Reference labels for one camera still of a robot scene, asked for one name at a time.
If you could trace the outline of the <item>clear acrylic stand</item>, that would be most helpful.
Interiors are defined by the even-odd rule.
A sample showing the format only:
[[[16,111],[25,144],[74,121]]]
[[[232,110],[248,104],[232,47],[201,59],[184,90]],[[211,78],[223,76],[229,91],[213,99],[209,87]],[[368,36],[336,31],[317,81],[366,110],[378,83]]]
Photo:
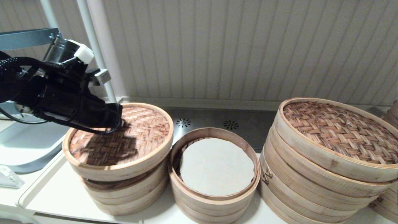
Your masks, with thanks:
[[[0,187],[19,189],[25,184],[25,181],[17,176],[10,168],[0,165]]]

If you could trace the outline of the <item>small woven bamboo lid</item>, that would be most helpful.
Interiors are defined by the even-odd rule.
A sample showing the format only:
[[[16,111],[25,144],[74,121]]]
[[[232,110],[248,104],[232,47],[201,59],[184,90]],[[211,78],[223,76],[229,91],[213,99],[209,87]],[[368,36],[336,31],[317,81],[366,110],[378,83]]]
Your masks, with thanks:
[[[144,103],[123,105],[124,125],[113,134],[71,128],[62,151],[72,169],[94,181],[121,181],[156,167],[169,153],[174,123],[163,109]]]

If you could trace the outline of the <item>grey-blue rack flat shelf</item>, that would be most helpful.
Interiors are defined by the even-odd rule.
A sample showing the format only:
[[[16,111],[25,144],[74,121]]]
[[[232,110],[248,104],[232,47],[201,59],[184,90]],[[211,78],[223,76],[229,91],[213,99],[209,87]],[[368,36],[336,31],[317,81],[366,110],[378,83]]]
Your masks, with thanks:
[[[43,28],[0,33],[0,51],[21,49],[32,46],[49,44],[50,30],[58,28]]]

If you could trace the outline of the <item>small bamboo steamer basket stack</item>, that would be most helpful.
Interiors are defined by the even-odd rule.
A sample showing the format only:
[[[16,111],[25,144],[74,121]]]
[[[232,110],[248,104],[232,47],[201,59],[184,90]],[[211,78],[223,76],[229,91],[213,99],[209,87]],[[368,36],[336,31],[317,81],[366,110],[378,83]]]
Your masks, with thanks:
[[[154,203],[168,185],[167,160],[135,178],[95,182],[79,178],[95,205],[104,213],[119,216],[137,213]]]
[[[208,138],[232,142],[253,161],[254,177],[244,190],[217,197],[199,193],[183,182],[180,175],[183,152],[193,143]],[[249,143],[235,133],[220,128],[199,128],[185,134],[173,145],[168,156],[168,173],[175,203],[187,217],[201,224],[230,224],[243,216],[253,199],[260,181],[260,162]]]

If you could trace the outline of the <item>white round pole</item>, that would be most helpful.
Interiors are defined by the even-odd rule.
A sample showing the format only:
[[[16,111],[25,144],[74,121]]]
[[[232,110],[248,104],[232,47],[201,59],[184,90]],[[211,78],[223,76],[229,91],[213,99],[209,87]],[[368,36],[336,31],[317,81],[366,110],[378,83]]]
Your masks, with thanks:
[[[87,0],[77,0],[79,11],[81,13],[81,18],[88,36],[88,40],[90,42],[91,48],[94,53],[94,58],[96,60],[96,63],[98,65],[98,68],[100,69],[105,69],[105,61],[101,53],[100,45],[98,42],[98,38],[96,36],[96,32],[94,29],[93,22],[91,20],[91,15],[90,11],[88,9],[88,3]],[[104,84],[104,88],[106,90],[106,93],[108,95],[108,98],[111,103],[117,103],[115,93],[113,90],[113,87],[111,85],[111,82],[108,81]]]
[[[54,9],[51,5],[51,0],[40,0],[40,3],[44,10],[44,14],[46,16],[49,26],[52,28],[59,28],[59,24],[55,16]]]

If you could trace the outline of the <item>white round cloth liner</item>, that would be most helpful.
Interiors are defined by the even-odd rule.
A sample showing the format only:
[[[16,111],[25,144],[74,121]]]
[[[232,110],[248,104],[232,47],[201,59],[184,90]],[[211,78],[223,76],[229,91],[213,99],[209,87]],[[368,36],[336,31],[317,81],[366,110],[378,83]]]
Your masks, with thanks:
[[[232,142],[208,138],[193,143],[183,152],[180,175],[189,188],[223,197],[249,186],[254,177],[254,163]]]

